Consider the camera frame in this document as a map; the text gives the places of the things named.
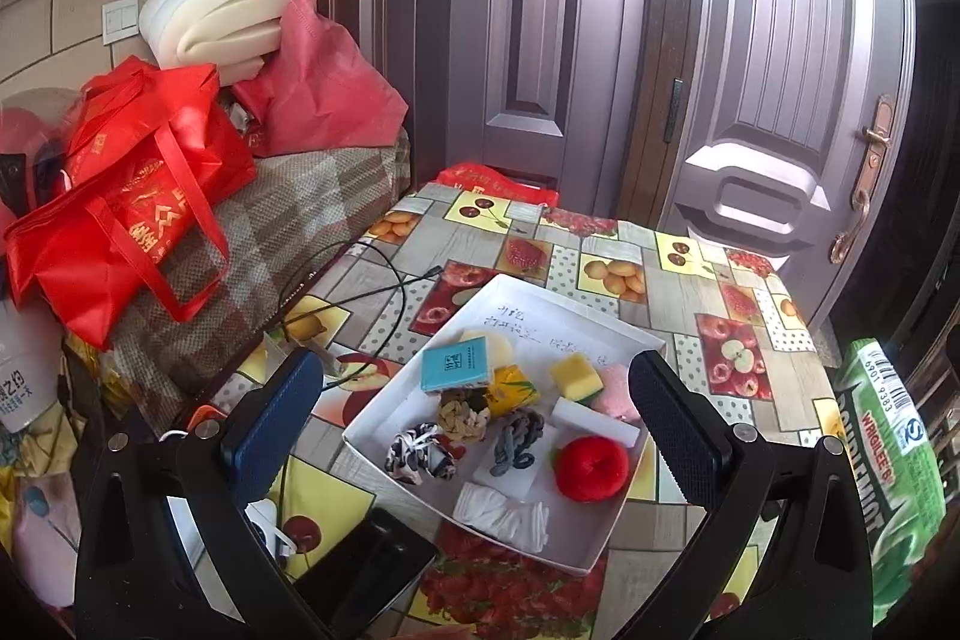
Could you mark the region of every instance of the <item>red pom-pom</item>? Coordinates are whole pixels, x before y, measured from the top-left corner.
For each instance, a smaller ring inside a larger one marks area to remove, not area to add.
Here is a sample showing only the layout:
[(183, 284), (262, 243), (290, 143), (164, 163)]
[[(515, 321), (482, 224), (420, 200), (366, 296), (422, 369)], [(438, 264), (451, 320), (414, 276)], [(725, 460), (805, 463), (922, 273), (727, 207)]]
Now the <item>red pom-pom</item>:
[(566, 445), (554, 465), (557, 488), (573, 501), (610, 499), (630, 476), (626, 449), (606, 437), (580, 437)]

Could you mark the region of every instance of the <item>pink sponge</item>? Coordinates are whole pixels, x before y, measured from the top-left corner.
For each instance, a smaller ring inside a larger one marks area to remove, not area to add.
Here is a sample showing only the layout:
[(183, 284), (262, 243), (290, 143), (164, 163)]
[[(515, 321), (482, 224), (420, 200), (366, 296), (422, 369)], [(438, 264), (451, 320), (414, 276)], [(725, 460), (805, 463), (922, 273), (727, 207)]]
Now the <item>pink sponge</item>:
[(627, 367), (622, 363), (605, 366), (600, 370), (603, 390), (593, 400), (592, 408), (597, 413), (610, 415), (627, 423), (640, 420), (637, 406), (630, 399), (630, 387), (627, 382)]

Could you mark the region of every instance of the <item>pink bag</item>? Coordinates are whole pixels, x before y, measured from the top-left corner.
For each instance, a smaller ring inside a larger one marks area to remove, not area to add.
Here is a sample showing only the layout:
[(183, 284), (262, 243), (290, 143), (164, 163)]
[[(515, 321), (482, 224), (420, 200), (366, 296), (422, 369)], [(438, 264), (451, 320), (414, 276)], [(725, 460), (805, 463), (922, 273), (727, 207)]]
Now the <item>pink bag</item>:
[(342, 26), (291, 0), (280, 17), (280, 51), (233, 93), (258, 121), (248, 131), (253, 155), (384, 148), (393, 145), (407, 104), (364, 60)]

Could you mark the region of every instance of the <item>screw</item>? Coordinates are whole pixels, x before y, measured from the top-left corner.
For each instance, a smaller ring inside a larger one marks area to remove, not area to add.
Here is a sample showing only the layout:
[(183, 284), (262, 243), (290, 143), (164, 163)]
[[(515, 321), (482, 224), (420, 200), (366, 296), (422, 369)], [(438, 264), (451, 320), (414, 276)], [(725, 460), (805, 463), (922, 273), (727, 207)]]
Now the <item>screw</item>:
[(193, 431), (197, 434), (197, 437), (200, 439), (210, 439), (210, 437), (216, 437), (217, 432), (220, 430), (220, 424), (216, 421), (200, 421), (196, 429)]
[(840, 453), (843, 453), (843, 443), (830, 434), (824, 437), (824, 448), (827, 448), (827, 451), (833, 453), (834, 456), (839, 456)]
[(127, 443), (130, 442), (130, 438), (126, 436), (123, 432), (117, 432), (107, 440), (107, 448), (116, 453), (117, 451), (122, 451), (123, 448), (127, 447)]
[(733, 437), (741, 442), (754, 442), (757, 440), (757, 430), (749, 423), (733, 424)]

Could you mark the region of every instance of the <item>white cup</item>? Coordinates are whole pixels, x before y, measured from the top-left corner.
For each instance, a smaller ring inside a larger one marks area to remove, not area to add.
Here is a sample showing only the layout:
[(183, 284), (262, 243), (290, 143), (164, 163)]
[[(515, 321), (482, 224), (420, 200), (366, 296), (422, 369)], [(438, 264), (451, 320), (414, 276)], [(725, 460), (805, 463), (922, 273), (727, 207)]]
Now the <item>white cup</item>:
[(56, 402), (64, 332), (42, 301), (0, 302), (0, 423), (19, 432)]

